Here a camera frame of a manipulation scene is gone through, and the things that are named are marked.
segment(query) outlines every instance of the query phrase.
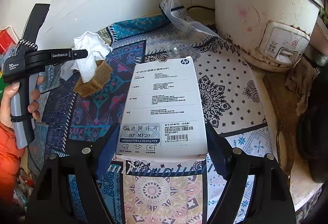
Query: fingernail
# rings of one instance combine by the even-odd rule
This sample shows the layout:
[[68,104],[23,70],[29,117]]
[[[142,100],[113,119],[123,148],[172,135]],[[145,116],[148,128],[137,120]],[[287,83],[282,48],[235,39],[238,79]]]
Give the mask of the fingernail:
[[14,83],[14,84],[12,85],[12,90],[13,90],[13,91],[17,91],[18,88],[19,88],[19,82],[16,82],[16,83]]

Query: rice cooker control panel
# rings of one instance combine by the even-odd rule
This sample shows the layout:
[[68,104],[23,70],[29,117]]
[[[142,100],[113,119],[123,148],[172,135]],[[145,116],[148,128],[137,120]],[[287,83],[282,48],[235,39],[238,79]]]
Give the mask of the rice cooker control panel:
[[289,65],[303,54],[309,35],[294,27],[270,21],[265,29],[259,50],[272,61]]

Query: orange jacket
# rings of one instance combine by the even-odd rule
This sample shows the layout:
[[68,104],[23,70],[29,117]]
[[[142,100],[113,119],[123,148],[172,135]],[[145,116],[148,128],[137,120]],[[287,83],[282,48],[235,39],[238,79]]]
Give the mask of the orange jacket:
[[23,154],[24,149],[16,146],[13,130],[0,122],[0,199],[6,204],[13,202],[16,174]]

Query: hand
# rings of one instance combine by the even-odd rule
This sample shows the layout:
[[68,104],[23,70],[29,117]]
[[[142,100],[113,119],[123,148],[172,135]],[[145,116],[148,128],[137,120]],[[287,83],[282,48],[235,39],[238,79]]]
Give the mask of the hand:
[[[37,85],[40,85],[43,82],[44,78],[43,76],[39,76],[37,80]],[[10,117],[10,100],[11,98],[18,92],[19,89],[19,82],[13,83],[11,85],[8,85],[5,87],[3,91],[3,96],[1,100],[1,106],[0,106],[0,122],[7,126],[8,128],[13,128],[13,123],[11,122]],[[40,112],[37,111],[39,108],[39,104],[37,100],[40,97],[40,91],[37,89],[34,89],[31,92],[31,99],[33,102],[27,107],[27,110],[32,113],[32,116],[35,119],[40,118]]]

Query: rice cooker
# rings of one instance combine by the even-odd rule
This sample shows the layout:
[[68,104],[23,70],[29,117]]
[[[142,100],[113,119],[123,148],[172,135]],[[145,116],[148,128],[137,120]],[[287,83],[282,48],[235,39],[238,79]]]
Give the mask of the rice cooker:
[[320,7],[320,0],[215,0],[215,22],[247,62],[281,72],[301,58]]

